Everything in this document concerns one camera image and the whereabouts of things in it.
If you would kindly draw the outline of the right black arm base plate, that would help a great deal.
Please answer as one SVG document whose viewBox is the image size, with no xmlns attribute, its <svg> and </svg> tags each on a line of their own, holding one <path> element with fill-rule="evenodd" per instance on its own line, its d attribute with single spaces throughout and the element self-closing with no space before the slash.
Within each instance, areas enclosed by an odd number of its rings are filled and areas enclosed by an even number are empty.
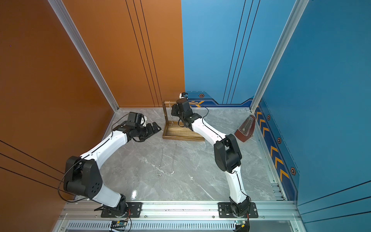
<svg viewBox="0 0 371 232">
<path fill-rule="evenodd" d="M 258 210 L 256 204 L 251 202 L 247 205 L 231 202 L 219 202 L 218 213 L 220 218 L 258 218 Z"/>
</svg>

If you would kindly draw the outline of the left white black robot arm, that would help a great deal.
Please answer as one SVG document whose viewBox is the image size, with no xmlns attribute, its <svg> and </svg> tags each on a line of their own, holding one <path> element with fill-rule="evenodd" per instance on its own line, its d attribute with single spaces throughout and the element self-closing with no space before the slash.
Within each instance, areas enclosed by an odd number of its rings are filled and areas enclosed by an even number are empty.
<svg viewBox="0 0 371 232">
<path fill-rule="evenodd" d="M 126 197 L 104 184 L 100 168 L 126 143 L 144 142 L 161 131 L 157 123 L 149 123 L 141 113 L 129 112 L 125 116 L 127 119 L 119 119 L 102 142 L 66 161 L 65 174 L 59 184 L 65 192 L 95 201 L 101 204 L 99 209 L 103 213 L 118 218 L 128 216 Z"/>
</svg>

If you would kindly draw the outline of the wooden jewelry display stand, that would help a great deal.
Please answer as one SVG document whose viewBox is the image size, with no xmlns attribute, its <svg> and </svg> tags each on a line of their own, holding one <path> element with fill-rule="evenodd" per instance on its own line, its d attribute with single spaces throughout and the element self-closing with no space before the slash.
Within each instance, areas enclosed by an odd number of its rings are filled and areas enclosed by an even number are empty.
<svg viewBox="0 0 371 232">
<path fill-rule="evenodd" d="M 169 120 L 167 109 L 169 108 L 171 110 L 174 104 L 174 101 L 162 101 L 162 109 L 165 118 L 162 138 L 166 140 L 204 142 L 205 139 L 201 135 L 184 127 L 182 122 L 178 124 L 178 120 L 173 120 L 173 117 Z"/>
</svg>

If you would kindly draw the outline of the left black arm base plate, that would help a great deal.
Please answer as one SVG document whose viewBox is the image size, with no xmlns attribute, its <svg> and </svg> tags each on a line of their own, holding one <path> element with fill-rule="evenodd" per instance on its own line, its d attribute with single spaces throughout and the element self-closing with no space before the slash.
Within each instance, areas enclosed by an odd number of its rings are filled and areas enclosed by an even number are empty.
<svg viewBox="0 0 371 232">
<path fill-rule="evenodd" d="M 102 207 L 102 218 L 139 218 L 142 212 L 142 202 L 125 202 L 112 208 L 108 206 Z"/>
</svg>

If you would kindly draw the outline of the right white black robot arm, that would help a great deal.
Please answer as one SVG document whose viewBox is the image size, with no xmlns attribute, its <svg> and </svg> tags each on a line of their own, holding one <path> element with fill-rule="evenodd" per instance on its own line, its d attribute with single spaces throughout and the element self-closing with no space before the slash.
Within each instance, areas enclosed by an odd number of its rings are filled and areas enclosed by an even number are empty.
<svg viewBox="0 0 371 232">
<path fill-rule="evenodd" d="M 225 173 L 229 185 L 232 213 L 238 218 L 245 217 L 251 198 L 245 193 L 242 182 L 242 154 L 236 137 L 219 132 L 209 125 L 204 117 L 192 111 L 185 97 L 178 99 L 172 106 L 172 116 L 179 117 L 184 127 L 198 133 L 214 147 L 215 163 Z"/>
</svg>

